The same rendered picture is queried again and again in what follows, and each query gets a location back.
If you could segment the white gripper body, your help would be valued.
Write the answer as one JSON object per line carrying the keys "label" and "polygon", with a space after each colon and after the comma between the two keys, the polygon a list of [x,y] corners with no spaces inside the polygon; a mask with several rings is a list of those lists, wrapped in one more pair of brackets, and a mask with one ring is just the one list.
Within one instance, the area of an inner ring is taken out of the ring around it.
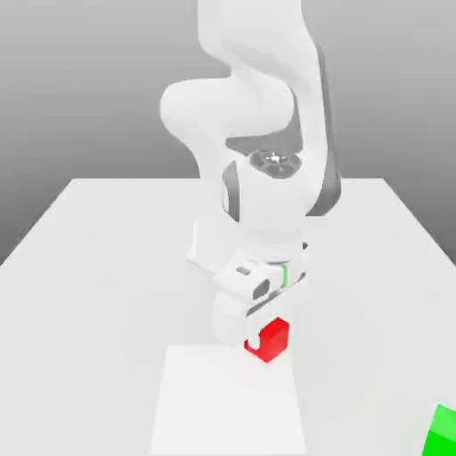
{"label": "white gripper body", "polygon": [[247,319],[257,317],[266,326],[276,317],[286,320],[303,294],[305,272],[280,287],[270,278],[244,281],[243,289],[230,289],[218,283],[214,301],[214,333],[223,343],[239,345],[247,339]]}

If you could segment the small red cube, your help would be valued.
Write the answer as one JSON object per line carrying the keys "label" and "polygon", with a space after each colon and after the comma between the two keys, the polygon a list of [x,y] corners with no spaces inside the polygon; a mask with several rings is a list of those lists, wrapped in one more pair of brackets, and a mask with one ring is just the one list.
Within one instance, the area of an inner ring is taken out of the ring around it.
{"label": "small red cube", "polygon": [[253,348],[247,339],[244,341],[244,348],[263,362],[269,363],[287,349],[289,323],[276,317],[260,330],[258,336],[259,348]]}

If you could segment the small green cube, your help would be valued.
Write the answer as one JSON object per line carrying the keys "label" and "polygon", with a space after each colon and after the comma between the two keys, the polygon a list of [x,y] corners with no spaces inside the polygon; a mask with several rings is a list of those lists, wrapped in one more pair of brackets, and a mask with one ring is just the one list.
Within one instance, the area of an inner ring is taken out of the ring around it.
{"label": "small green cube", "polygon": [[456,456],[456,411],[436,406],[421,456]]}

